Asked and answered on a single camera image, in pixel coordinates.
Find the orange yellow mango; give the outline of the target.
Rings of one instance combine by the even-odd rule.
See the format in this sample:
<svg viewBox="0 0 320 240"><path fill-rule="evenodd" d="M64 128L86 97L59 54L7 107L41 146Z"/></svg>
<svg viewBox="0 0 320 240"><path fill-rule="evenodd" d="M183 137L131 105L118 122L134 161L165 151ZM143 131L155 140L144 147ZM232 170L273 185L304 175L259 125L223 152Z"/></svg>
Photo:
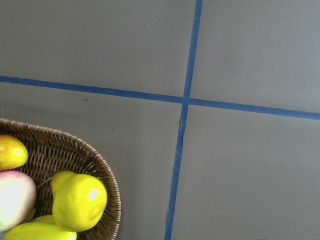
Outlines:
<svg viewBox="0 0 320 240"><path fill-rule="evenodd" d="M29 158L26 146L16 137L0 135L0 170L11 170L23 166Z"/></svg>

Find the brown wicker basket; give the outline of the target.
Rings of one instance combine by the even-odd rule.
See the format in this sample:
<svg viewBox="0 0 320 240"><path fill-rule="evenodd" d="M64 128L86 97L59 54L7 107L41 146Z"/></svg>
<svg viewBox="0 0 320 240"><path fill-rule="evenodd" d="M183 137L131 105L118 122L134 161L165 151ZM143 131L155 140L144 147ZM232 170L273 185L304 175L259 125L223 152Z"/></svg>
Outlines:
<svg viewBox="0 0 320 240"><path fill-rule="evenodd" d="M80 232L79 240L114 240L121 222L121 195L115 175L103 156L89 143L68 132L1 118L1 134L18 138L27 148L27 162L17 170L29 175L39 187L35 217L51 214L53 196L49 178L58 171L87 174L101 180L107 205L95 227Z"/></svg>

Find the pale pink peach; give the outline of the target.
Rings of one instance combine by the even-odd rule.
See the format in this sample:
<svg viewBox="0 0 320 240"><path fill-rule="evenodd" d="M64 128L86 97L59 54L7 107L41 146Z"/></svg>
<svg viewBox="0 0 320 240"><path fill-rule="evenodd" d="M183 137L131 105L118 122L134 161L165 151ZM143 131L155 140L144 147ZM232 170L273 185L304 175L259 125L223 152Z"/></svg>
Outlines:
<svg viewBox="0 0 320 240"><path fill-rule="evenodd" d="M37 198L32 178L17 170L0 172L0 230L22 223L34 209Z"/></svg>

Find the yellow lemon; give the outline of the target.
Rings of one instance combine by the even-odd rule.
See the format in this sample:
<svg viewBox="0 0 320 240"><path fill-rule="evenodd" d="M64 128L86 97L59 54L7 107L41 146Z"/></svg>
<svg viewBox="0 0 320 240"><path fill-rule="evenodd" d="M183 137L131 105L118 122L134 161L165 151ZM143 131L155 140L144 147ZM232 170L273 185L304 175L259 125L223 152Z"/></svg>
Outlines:
<svg viewBox="0 0 320 240"><path fill-rule="evenodd" d="M60 227L72 232L93 228L107 206L107 189L88 174L59 171L51 179L52 215Z"/></svg>

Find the yellow starfruit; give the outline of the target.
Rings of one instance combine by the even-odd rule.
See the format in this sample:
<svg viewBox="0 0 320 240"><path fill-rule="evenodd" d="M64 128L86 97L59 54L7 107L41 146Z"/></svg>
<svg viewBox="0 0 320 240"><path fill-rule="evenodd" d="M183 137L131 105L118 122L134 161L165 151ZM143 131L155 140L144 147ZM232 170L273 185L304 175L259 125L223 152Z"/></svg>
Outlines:
<svg viewBox="0 0 320 240"><path fill-rule="evenodd" d="M4 240L76 240L77 233L55 223L50 215L38 217L6 231Z"/></svg>

